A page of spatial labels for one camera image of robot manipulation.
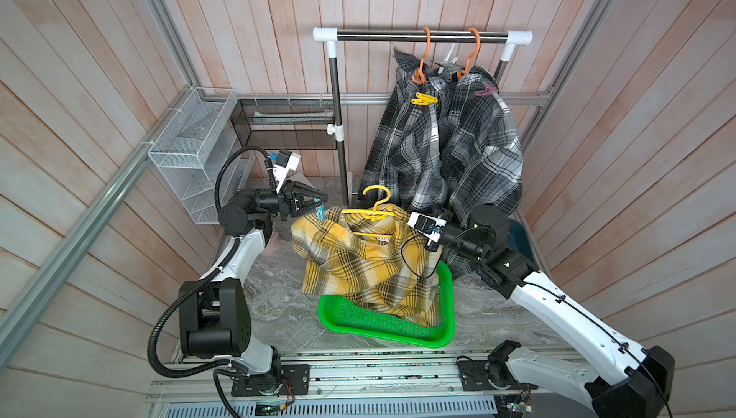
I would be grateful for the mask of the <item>teal clothespin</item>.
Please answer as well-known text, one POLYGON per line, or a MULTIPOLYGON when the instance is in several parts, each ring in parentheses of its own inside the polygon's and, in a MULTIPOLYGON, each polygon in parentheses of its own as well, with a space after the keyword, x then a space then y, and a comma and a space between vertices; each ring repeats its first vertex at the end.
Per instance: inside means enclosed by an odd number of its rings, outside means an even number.
POLYGON ((326 219, 325 207, 323 205, 319 205, 318 207, 316 207, 315 214, 318 220, 320 221, 325 220, 326 219))

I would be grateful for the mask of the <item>yellow plastic hanger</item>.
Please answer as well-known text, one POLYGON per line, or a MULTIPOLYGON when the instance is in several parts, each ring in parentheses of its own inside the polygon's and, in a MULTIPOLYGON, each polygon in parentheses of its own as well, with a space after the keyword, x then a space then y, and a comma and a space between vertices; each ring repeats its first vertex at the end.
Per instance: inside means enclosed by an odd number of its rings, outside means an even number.
POLYGON ((378 222, 380 220, 383 220, 388 217, 395 217, 396 214, 393 211, 386 211, 379 209, 380 205, 383 205, 390 201, 391 199, 391 191, 382 185, 370 185, 362 190, 362 193, 364 195, 367 195, 369 192, 374 190, 381 190, 383 193, 385 193, 385 197, 383 199, 379 199, 375 202, 374 206, 371 209, 356 209, 356 208, 346 208, 342 210, 343 215, 360 215, 362 218, 365 218, 367 220, 370 220, 370 222, 378 222))

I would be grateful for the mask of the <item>yellow plaid shirt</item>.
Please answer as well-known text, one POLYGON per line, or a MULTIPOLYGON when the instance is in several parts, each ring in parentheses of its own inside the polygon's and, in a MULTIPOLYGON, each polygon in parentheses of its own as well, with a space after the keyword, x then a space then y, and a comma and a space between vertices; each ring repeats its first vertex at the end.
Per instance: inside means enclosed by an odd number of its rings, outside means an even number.
POLYGON ((341 295, 362 309, 436 327, 442 251, 426 249, 408 212, 394 204, 381 209, 390 215, 378 221, 334 206, 294 222, 291 244, 306 260, 302 292, 341 295))

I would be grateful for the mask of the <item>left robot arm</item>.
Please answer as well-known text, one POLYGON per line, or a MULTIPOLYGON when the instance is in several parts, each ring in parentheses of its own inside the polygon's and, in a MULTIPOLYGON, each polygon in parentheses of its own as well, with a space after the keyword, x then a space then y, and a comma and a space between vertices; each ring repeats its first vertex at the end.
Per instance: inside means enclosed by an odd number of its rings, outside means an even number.
POLYGON ((275 347, 259 341, 252 331, 243 284, 256 259, 268 245, 272 218, 298 218, 324 205, 329 195, 302 182, 288 180, 277 193, 270 189, 237 191, 218 209, 218 221, 230 238, 211 272, 216 276, 182 285, 185 293, 199 287, 178 307, 183 354, 218 360, 249 376, 279 380, 282 369, 275 347))

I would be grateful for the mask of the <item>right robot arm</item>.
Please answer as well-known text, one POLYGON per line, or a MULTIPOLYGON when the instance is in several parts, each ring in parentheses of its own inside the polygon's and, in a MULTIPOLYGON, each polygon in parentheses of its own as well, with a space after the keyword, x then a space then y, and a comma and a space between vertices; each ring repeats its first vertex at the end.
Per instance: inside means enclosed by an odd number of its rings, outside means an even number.
POLYGON ((584 359, 568 362, 504 341, 483 362, 459 362, 461 374, 497 391, 547 389, 599 417, 657 417, 670 410, 673 356, 622 335, 557 287, 535 263, 518 222, 483 204, 473 207, 465 227, 420 213, 408 223, 428 249, 467 259, 486 285, 540 318, 584 359))

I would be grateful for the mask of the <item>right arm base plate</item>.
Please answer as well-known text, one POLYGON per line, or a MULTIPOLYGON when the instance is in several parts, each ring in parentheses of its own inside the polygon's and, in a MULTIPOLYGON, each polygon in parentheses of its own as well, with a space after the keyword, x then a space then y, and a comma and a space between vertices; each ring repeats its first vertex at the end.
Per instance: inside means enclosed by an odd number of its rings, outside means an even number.
POLYGON ((455 359, 460 381, 464 391, 504 391, 509 389, 534 390, 538 387, 530 383, 519 383, 495 360, 472 360, 467 356, 455 359))

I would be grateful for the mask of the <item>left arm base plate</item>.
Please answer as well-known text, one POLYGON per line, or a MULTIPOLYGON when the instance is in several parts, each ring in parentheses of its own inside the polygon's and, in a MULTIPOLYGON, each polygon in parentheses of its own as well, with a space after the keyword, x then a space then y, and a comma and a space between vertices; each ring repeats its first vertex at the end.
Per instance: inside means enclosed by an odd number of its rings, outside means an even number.
POLYGON ((311 367, 308 364, 287 364, 260 375, 245 376, 235 381, 231 387, 234 397, 275 397, 306 395, 309 391, 311 367))

